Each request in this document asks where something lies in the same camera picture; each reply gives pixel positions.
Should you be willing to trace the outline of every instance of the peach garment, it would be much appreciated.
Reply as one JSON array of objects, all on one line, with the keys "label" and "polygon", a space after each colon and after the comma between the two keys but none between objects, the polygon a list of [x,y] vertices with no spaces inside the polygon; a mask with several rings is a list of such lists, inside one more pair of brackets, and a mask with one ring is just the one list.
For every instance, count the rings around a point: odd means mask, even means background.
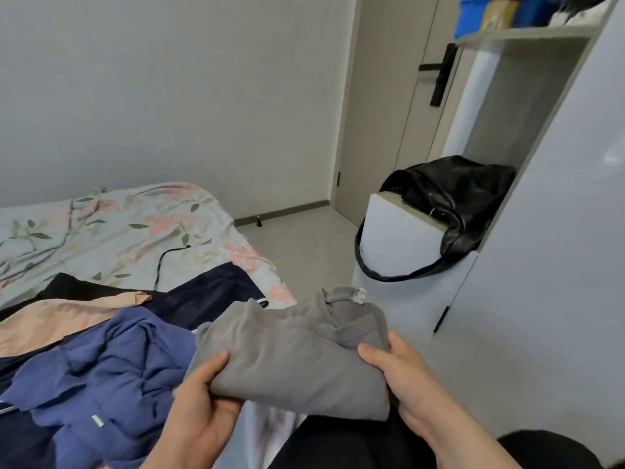
[{"label": "peach garment", "polygon": [[0,322],[0,357],[20,355],[60,341],[114,316],[120,308],[144,303],[141,291],[91,301],[42,299]]}]

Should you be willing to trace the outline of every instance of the clothing tag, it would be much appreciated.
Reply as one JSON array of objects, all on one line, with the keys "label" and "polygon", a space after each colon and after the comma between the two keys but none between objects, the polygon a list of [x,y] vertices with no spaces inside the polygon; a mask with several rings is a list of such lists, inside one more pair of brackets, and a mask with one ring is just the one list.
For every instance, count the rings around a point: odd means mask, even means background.
[{"label": "clothing tag", "polygon": [[352,297],[350,299],[355,303],[358,303],[359,305],[363,305],[364,300],[367,299],[367,290],[365,290],[364,288],[358,288],[356,291],[354,291],[354,294],[352,294]]},{"label": "clothing tag", "polygon": [[102,426],[104,426],[104,421],[102,421],[102,419],[98,417],[98,415],[91,415],[91,419],[96,422],[98,428],[102,428]]}]

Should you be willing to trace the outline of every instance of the pile of clothes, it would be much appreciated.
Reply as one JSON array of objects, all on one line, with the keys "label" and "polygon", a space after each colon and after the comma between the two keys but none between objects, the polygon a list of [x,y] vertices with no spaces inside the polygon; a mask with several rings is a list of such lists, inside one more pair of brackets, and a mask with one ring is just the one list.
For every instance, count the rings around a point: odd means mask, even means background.
[{"label": "pile of clothes", "polygon": [[0,311],[0,467],[137,468],[196,350],[233,302],[268,300],[226,263],[167,292],[58,274]]}]

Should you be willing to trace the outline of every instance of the black cabinet handle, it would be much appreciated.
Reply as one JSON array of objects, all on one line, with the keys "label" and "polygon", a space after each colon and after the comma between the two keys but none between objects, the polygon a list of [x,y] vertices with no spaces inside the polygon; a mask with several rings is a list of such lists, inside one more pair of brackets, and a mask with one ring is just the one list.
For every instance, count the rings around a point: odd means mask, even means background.
[{"label": "black cabinet handle", "polygon": [[445,49],[445,55],[442,57],[442,62],[440,64],[421,64],[419,66],[419,72],[423,72],[424,70],[439,71],[438,77],[436,78],[436,86],[432,93],[432,99],[430,100],[430,105],[433,107],[441,106],[442,97],[445,94],[447,82],[449,82],[449,76],[451,75],[451,68],[454,67],[457,51],[458,46],[450,42]]}]

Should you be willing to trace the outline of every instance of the bed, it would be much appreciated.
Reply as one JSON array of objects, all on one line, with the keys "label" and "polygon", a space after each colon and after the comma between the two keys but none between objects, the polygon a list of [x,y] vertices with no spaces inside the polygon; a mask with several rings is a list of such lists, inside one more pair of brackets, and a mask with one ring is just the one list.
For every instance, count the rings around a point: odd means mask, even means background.
[{"label": "bed", "polygon": [[[0,309],[58,273],[117,288],[168,291],[226,262],[243,268],[269,309],[295,300],[276,268],[199,186],[170,182],[0,209]],[[246,403],[216,468],[267,466],[299,416]]]}]

